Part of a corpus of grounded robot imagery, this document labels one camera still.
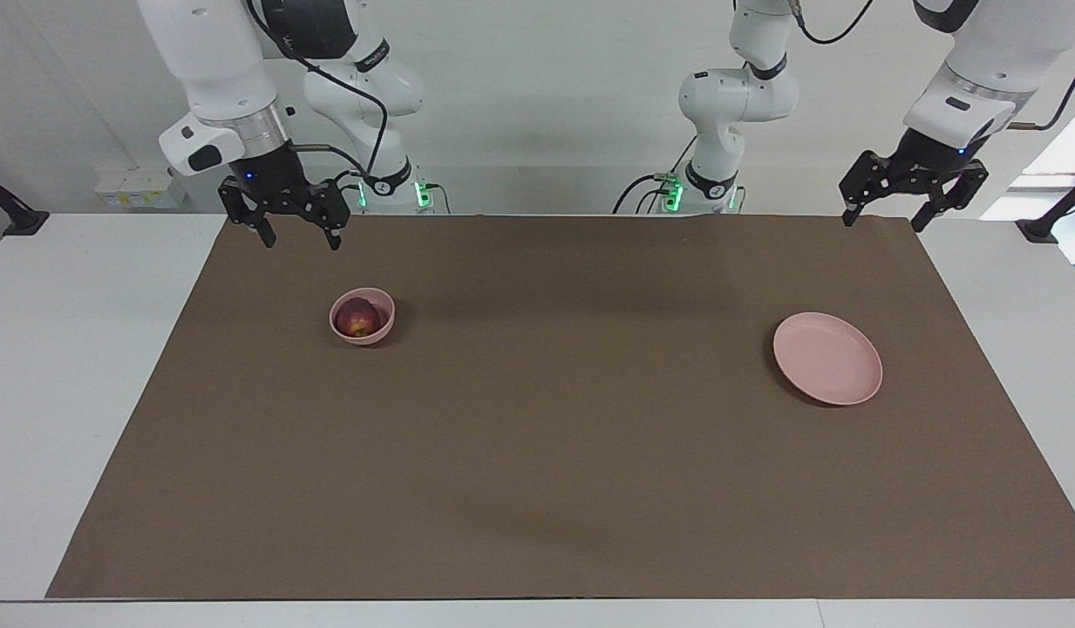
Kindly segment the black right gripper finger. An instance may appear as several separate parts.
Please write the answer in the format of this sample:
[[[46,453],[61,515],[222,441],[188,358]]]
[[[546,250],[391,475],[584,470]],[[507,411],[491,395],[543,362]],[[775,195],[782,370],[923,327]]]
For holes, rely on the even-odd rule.
[[[242,225],[261,238],[266,248],[273,248],[276,242],[276,234],[273,226],[266,217],[266,209],[262,204],[258,208],[250,208],[248,197],[242,190],[241,183],[234,176],[227,176],[218,187],[218,195],[225,208],[228,222],[233,225]]]
[[[335,179],[310,184],[305,220],[322,230],[330,249],[341,248],[342,230],[346,228],[350,215],[350,208],[347,206]]]

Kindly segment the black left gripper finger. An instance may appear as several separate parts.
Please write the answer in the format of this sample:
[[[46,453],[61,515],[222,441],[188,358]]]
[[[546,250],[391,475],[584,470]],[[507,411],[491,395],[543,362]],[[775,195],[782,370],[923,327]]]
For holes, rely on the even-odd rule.
[[[864,151],[840,180],[838,191],[845,206],[841,222],[845,227],[852,227],[869,203],[895,192],[895,186],[889,182],[889,158]]]
[[[964,210],[978,195],[988,176],[989,171],[981,162],[971,162],[968,167],[960,168],[958,174],[951,174],[949,179],[938,176],[936,182],[930,183],[927,201],[911,220],[913,230],[920,234],[944,212],[951,209]]]

